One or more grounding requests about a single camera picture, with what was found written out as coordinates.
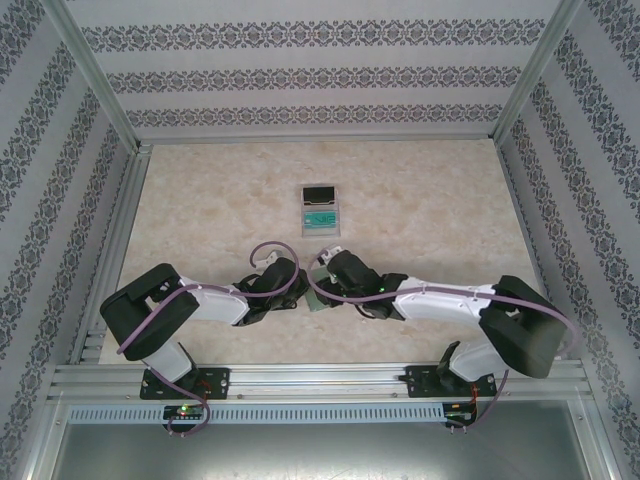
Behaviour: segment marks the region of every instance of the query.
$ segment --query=metal panel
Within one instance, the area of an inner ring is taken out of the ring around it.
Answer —
[[[209,423],[216,425],[291,425],[321,423],[444,422],[438,402],[389,404],[219,405],[211,404]],[[70,407],[70,425],[158,425],[163,405],[80,405]],[[175,425],[198,420],[174,421]]]
[[[451,435],[422,423],[216,425],[186,439],[153,425],[70,425],[54,478],[584,479],[566,405],[501,403]]]

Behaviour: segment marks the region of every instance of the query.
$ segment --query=mounting plate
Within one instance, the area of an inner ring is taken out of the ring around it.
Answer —
[[[199,397],[206,395],[207,400],[226,400],[229,391],[231,370],[228,368],[200,368],[200,375],[193,391]],[[189,397],[176,392],[156,378],[149,369],[145,369],[140,387],[142,400],[182,400]]]
[[[437,368],[437,365],[410,365],[405,368],[405,375],[398,379],[406,382],[409,398],[470,397],[472,384],[478,388],[478,397],[493,397],[496,394],[493,375],[485,375],[471,383],[461,380],[445,387],[436,373]]]

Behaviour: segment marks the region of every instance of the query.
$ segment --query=small device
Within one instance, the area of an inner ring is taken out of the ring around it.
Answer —
[[[340,211],[335,186],[319,184],[302,187],[302,236],[340,236]]]

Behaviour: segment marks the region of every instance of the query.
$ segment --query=robotic arm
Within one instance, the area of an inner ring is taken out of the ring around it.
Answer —
[[[169,382],[196,392],[203,381],[201,372],[182,345],[171,338],[189,317],[236,327],[251,325],[271,310],[296,308],[297,300],[308,289],[306,272],[300,269],[285,291],[269,295],[295,275],[296,264],[279,250],[256,262],[256,270],[238,283],[214,290],[201,288],[162,263],[107,298],[100,314],[121,346],[119,353],[124,353],[127,360],[142,360]],[[164,308],[153,308],[180,289],[184,291]],[[150,315],[154,315],[153,321],[133,335]]]
[[[480,339],[447,348],[436,370],[438,387],[447,391],[507,368],[545,378],[569,325],[516,277],[503,276],[495,285],[460,287],[399,273],[378,275],[339,246],[317,258],[330,275],[318,284],[278,250],[257,262],[256,273],[227,287],[199,285],[178,275],[171,265],[160,264],[105,300],[100,313],[120,344],[119,353],[131,361],[142,360],[152,372],[192,393],[202,390],[203,376],[171,338],[189,317],[251,325],[271,310],[296,308],[309,286],[323,303],[357,303],[370,317],[433,318],[481,330]],[[153,308],[158,303],[163,308]]]
[[[542,306],[557,312],[517,277],[505,275],[495,285],[461,287],[428,283],[399,273],[378,275],[339,246],[325,250],[318,260],[326,265],[330,276],[318,284],[311,279],[310,284],[319,300],[332,307],[343,303],[345,297],[413,290],[415,293],[360,303],[360,308],[375,318],[433,318],[475,326],[484,332],[478,340],[449,346],[437,371],[444,387],[460,381],[475,382],[508,368],[545,378],[567,329],[557,318],[522,306]],[[461,290],[469,296],[455,293]],[[512,299],[520,306],[492,298]]]

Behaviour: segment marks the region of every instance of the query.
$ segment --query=black robotic arm joint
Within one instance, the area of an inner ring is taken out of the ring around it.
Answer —
[[[367,267],[362,260],[349,250],[343,250],[336,254],[327,264],[327,271],[331,274],[335,283],[330,279],[321,281],[318,286],[323,290],[342,295],[344,297],[357,298],[369,297],[383,292],[394,292],[400,284],[409,278],[400,273],[387,273],[378,275],[375,270]],[[318,299],[325,305],[335,307],[342,302],[331,300],[318,295]],[[404,320],[393,307],[394,298],[375,300],[359,304],[359,307],[373,318],[393,318]]]
[[[288,258],[280,257],[269,265],[262,275],[252,274],[238,283],[234,283],[241,292],[266,293],[282,288],[295,273],[295,263]],[[249,311],[236,323],[237,327],[244,327],[259,322],[273,310],[291,310],[297,307],[297,302],[309,288],[307,272],[298,271],[298,276],[287,291],[266,298],[247,298]]]

